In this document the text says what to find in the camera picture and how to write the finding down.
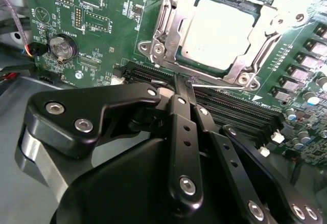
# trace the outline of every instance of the screw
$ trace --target screw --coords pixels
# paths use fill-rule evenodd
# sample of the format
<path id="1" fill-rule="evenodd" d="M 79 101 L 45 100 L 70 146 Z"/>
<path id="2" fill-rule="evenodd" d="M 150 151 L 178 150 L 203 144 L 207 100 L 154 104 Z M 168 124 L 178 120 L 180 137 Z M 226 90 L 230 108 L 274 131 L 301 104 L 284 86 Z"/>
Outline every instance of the screw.
<path id="1" fill-rule="evenodd" d="M 233 136 L 235 136 L 236 135 L 236 132 L 235 132 L 235 130 L 234 129 L 232 129 L 232 128 L 229 128 L 228 129 L 228 131 L 233 135 Z"/>
<path id="2" fill-rule="evenodd" d="M 77 119 L 75 121 L 75 128 L 83 133 L 89 133 L 93 129 L 93 124 L 87 119 Z"/>
<path id="3" fill-rule="evenodd" d="M 156 54 L 162 54 L 164 52 L 164 47 L 161 44 L 156 44 L 154 46 L 154 51 L 156 52 Z"/>
<path id="4" fill-rule="evenodd" d="M 151 89 L 148 89 L 149 95 L 155 96 L 157 93 Z"/>
<path id="5" fill-rule="evenodd" d="M 57 102 L 48 103 L 45 106 L 45 109 L 50 114 L 54 114 L 54 115 L 62 114 L 65 111 L 65 108 L 63 107 L 63 105 L 62 104 L 59 104 Z"/>
<path id="6" fill-rule="evenodd" d="M 76 71 L 75 77 L 77 79 L 82 79 L 84 77 L 84 74 L 81 71 Z"/>
<path id="7" fill-rule="evenodd" d="M 206 109 L 204 109 L 204 108 L 200 108 L 200 111 L 201 111 L 203 114 L 208 115 L 208 111 L 207 111 Z"/>
<path id="8" fill-rule="evenodd" d="M 194 195 L 196 192 L 196 187 L 193 181 L 187 177 L 182 177 L 179 181 L 179 185 L 183 192 L 187 195 Z"/>
<path id="9" fill-rule="evenodd" d="M 249 201 L 248 204 L 249 210 L 252 213 L 252 215 L 258 219 L 259 221 L 263 221 L 265 218 L 264 213 L 262 212 L 262 210 L 260 209 L 260 207 L 253 201 Z"/>
<path id="10" fill-rule="evenodd" d="M 301 220 L 304 220 L 306 218 L 305 215 L 303 214 L 302 210 L 298 206 L 293 205 L 292 208 L 298 218 L 300 218 Z"/>
<path id="11" fill-rule="evenodd" d="M 244 74 L 241 74 L 238 78 L 238 82 L 239 84 L 242 84 L 242 85 L 245 85 L 249 82 L 249 75 L 244 73 Z"/>
<path id="12" fill-rule="evenodd" d="M 317 219 L 318 219 L 316 213 L 313 212 L 313 210 L 310 209 L 308 206 L 306 206 L 306 210 L 307 210 L 308 214 L 310 215 L 310 217 L 311 217 L 312 219 L 314 219 L 314 220 L 317 220 Z"/>
<path id="13" fill-rule="evenodd" d="M 178 98 L 177 100 L 179 101 L 179 103 L 186 104 L 186 101 L 184 101 L 182 98 Z"/>

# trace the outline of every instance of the metal socket frame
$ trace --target metal socket frame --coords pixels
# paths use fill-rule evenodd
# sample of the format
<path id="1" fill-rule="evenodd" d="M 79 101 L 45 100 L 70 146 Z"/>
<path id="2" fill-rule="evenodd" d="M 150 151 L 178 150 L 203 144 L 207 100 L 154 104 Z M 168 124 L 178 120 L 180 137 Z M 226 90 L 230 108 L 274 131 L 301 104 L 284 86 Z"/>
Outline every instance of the metal socket frame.
<path id="1" fill-rule="evenodd" d="M 286 1 L 274 0 L 272 5 L 262 1 L 247 0 L 261 7 L 260 17 L 248 36 L 250 47 L 244 55 L 237 56 L 228 74 L 223 78 L 194 70 L 176 61 L 178 48 L 187 37 L 192 18 L 195 14 L 196 0 L 163 0 L 152 40 L 138 43 L 139 51 L 148 57 L 156 66 L 163 66 L 178 73 L 198 77 L 212 83 L 216 88 L 233 88 L 254 91 L 260 88 L 256 79 L 260 68 L 290 26 L 305 24 L 308 14 L 305 9 L 292 8 L 281 10 Z M 299 22 L 297 15 L 303 15 Z"/>

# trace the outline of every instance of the white connector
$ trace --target white connector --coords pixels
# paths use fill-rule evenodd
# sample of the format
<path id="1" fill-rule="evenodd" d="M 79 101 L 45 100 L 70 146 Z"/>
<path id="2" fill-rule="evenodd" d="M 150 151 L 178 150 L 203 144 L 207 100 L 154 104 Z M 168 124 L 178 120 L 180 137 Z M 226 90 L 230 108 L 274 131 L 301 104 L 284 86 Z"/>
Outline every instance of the white connector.
<path id="1" fill-rule="evenodd" d="M 274 132 L 274 134 L 271 136 L 271 139 L 274 142 L 277 142 L 278 144 L 280 144 L 281 142 L 283 142 L 285 140 L 285 137 L 281 133 L 279 133 L 279 131 L 277 131 L 277 132 Z"/>
<path id="2" fill-rule="evenodd" d="M 262 156 L 264 156 L 265 158 L 267 157 L 267 156 L 269 156 L 269 154 L 270 154 L 270 151 L 269 151 L 269 149 L 267 149 L 266 147 L 260 147 L 260 149 L 258 150 L 259 152 L 260 152 L 260 154 L 262 155 Z"/>

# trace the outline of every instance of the cpu socket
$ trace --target cpu socket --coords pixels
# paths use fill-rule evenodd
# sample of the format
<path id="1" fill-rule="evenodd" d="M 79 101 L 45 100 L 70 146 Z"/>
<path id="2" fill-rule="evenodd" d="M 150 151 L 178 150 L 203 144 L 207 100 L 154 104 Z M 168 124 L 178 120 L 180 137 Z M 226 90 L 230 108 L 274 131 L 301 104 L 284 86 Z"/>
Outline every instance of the cpu socket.
<path id="1" fill-rule="evenodd" d="M 282 35 L 306 23 L 291 0 L 163 0 L 152 40 L 138 49 L 208 86 L 253 91 Z"/>

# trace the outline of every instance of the green circuit board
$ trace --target green circuit board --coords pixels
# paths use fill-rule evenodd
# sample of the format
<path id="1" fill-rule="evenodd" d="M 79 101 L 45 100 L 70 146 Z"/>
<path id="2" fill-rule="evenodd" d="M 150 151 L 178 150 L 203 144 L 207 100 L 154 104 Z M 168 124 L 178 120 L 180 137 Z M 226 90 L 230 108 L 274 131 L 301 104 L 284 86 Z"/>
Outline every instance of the green circuit board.
<path id="1" fill-rule="evenodd" d="M 40 70 L 61 74 L 61 80 L 76 87 L 110 85 L 113 68 L 129 61 L 154 68 L 154 65 L 137 49 L 137 43 L 152 38 L 162 0 L 28 0 L 31 9 L 31 26 L 34 41 L 48 43 L 58 33 L 74 39 L 78 55 L 66 64 L 59 64 L 50 53 L 37 57 Z M 268 109 L 284 111 L 287 107 L 299 109 L 310 117 L 289 122 L 287 139 L 299 131 L 309 132 L 311 142 L 302 150 L 307 162 L 316 165 L 327 162 L 327 93 L 315 83 L 322 76 L 313 73 L 293 98 L 282 102 L 273 98 L 273 87 L 280 86 L 281 76 L 287 76 L 290 65 L 298 65 L 298 52 L 307 53 L 303 47 L 308 39 L 326 40 L 315 35 L 319 23 L 327 23 L 327 16 L 312 5 L 310 20 L 305 26 L 284 34 L 258 74 L 261 83 L 255 92 L 222 91 L 237 98 L 253 102 Z M 172 71 L 160 68 L 172 74 Z M 302 98 L 304 92 L 313 91 L 320 99 L 319 105 L 310 106 Z M 290 142 L 282 143 L 276 151 L 283 153 L 293 148 Z"/>

